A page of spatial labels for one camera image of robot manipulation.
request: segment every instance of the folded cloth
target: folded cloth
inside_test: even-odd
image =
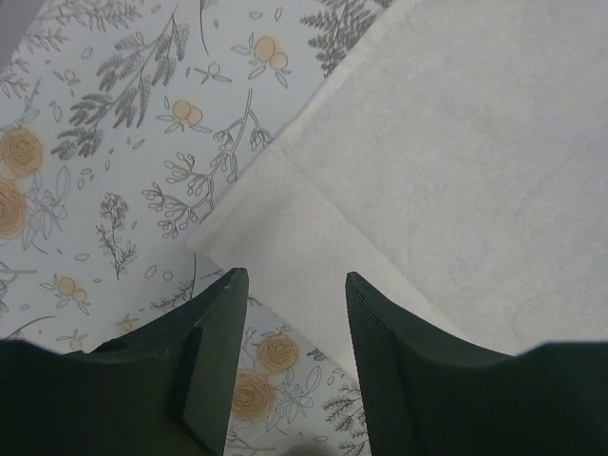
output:
[[[190,239],[355,373],[346,272],[517,353],[608,335],[608,4],[398,0]]]

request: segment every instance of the white cloth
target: white cloth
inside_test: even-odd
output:
[[[354,372],[355,270],[500,352],[608,335],[608,4],[397,1],[191,238]]]

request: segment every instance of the floral patterned surface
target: floral patterned surface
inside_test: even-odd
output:
[[[48,0],[0,72],[0,337],[90,351],[216,280],[190,231],[389,2]],[[368,454],[357,386],[249,304],[226,454]]]

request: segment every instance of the orange rose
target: orange rose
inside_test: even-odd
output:
[[[232,414],[250,423],[264,420],[273,407],[275,395],[266,379],[250,370],[237,372]]]
[[[26,128],[11,130],[0,141],[0,158],[16,179],[22,178],[42,163],[42,145]]]
[[[15,239],[26,222],[26,202],[14,186],[0,179],[0,239]]]
[[[297,362],[300,350],[285,334],[266,337],[257,348],[257,359],[270,372],[286,371]]]

